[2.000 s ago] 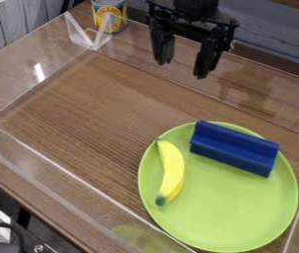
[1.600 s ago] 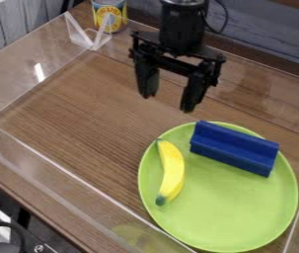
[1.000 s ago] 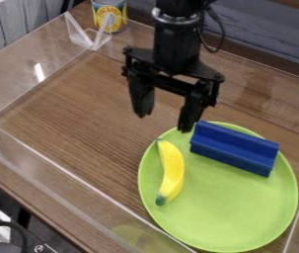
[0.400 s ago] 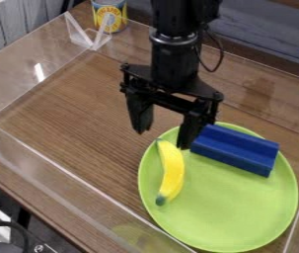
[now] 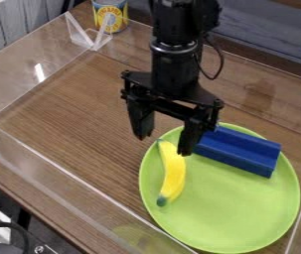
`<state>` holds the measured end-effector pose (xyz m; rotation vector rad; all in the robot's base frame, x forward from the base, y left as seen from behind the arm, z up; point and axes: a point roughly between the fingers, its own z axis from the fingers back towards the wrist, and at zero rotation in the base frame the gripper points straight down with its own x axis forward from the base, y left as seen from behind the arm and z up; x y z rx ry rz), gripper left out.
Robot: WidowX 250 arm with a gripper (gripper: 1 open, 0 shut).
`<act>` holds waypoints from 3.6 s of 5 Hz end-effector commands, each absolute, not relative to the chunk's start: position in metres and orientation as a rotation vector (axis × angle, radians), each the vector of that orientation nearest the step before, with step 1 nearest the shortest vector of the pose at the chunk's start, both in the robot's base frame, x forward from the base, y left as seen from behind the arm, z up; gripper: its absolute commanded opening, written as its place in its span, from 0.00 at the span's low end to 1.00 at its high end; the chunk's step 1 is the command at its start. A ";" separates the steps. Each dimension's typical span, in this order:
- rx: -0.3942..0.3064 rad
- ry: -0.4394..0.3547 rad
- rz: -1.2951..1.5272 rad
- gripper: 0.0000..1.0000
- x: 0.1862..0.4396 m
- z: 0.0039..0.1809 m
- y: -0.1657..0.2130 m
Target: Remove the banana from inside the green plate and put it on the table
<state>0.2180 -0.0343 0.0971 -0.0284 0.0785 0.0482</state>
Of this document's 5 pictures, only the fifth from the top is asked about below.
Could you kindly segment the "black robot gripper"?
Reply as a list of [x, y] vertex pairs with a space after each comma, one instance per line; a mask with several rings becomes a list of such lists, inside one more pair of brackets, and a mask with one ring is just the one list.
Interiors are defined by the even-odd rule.
[[177, 154], [190, 156], [203, 133], [214, 130], [222, 101], [199, 85], [203, 43], [190, 41], [168, 45], [149, 44], [151, 70], [125, 70], [120, 77], [124, 86], [120, 98], [125, 101], [135, 137], [143, 140], [153, 130], [153, 114], [163, 114], [184, 122], [177, 142]]

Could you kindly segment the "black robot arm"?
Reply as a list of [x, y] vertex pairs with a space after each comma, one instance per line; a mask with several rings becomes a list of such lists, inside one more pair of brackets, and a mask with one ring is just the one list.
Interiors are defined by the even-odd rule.
[[203, 40], [219, 24], [218, 0], [148, 0], [152, 16], [151, 70], [125, 70], [120, 98], [132, 133], [144, 139], [157, 112], [183, 121], [176, 153], [188, 156], [218, 125], [223, 102], [199, 85]]

